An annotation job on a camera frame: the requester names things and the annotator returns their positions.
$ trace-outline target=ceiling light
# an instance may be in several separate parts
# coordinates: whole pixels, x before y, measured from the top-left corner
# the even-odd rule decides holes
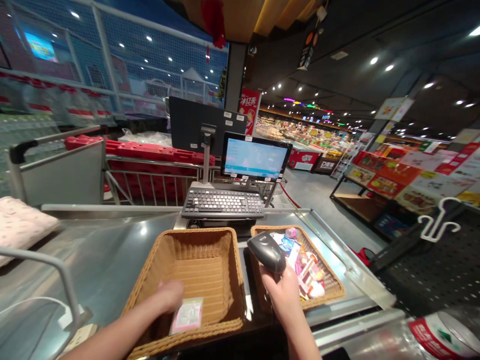
[[[478,35],[480,35],[480,26],[477,27],[475,30],[473,30],[473,31],[469,34],[469,36],[478,36]]]

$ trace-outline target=wicker basket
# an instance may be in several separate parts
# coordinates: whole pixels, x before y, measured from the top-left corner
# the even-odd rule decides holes
[[[162,315],[142,335],[128,359],[150,357],[180,344],[236,331],[244,325],[244,279],[234,229],[220,227],[161,233],[122,315],[152,295],[160,280],[182,281],[185,299],[203,297],[201,327],[169,336],[173,315]]]
[[[254,237],[262,232],[277,232],[284,233],[286,229],[295,228],[297,229],[297,238],[296,240],[303,244],[305,251],[314,253],[318,258],[318,268],[325,272],[325,277],[323,281],[325,282],[325,296],[302,301],[301,307],[303,310],[315,308],[319,305],[326,304],[333,300],[338,300],[345,297],[345,288],[339,278],[335,275],[332,268],[325,261],[324,257],[320,254],[320,251],[315,247],[313,242],[310,240],[308,235],[300,226],[295,225],[284,225],[284,226],[253,226],[251,228],[251,235]],[[270,304],[270,298],[267,296],[267,292],[262,283],[260,275],[260,263],[257,259],[254,258],[252,253],[252,266],[253,274],[255,276],[255,284],[258,292],[258,299],[260,301],[260,308],[267,313],[272,312],[272,306]]]

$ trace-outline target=supermarket aisle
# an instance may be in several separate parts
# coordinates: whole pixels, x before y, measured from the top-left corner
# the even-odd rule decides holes
[[[307,171],[285,171],[288,183],[285,190],[303,208],[314,209],[353,250],[368,248],[374,253],[382,250],[387,243],[364,224],[330,199],[337,181],[327,175],[312,174]],[[343,183],[339,192],[357,194],[360,187],[353,183]]]

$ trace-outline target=stainless steel counter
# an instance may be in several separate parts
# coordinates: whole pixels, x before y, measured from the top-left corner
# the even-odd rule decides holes
[[[106,326],[120,316],[157,236],[165,230],[186,226],[179,215],[180,207],[44,205],[43,210],[61,219],[61,226],[35,249],[65,262],[79,303],[93,314],[89,323],[99,326]],[[388,304],[393,304],[395,298],[328,225],[310,209],[301,212],[318,234],[293,209],[270,209],[257,225],[302,226],[343,282],[346,297],[308,311],[309,324],[317,326],[374,308],[377,302],[373,299],[386,298]],[[245,256],[246,239],[239,238],[249,320],[243,331],[273,322],[272,316],[256,306],[255,280],[249,270],[249,257]],[[370,285],[361,289],[358,284],[365,278]],[[0,310],[38,296],[65,301],[59,275],[52,267],[15,260],[0,268]],[[57,304],[34,300],[3,315],[0,359],[46,359],[67,338],[57,324],[61,312]]]

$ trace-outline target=pegboard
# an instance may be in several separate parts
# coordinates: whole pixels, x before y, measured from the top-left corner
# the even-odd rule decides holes
[[[400,308],[414,317],[455,305],[480,307],[480,212],[462,205],[452,218],[460,231],[446,231],[432,243],[420,240],[376,273]],[[410,237],[419,237],[421,228]]]

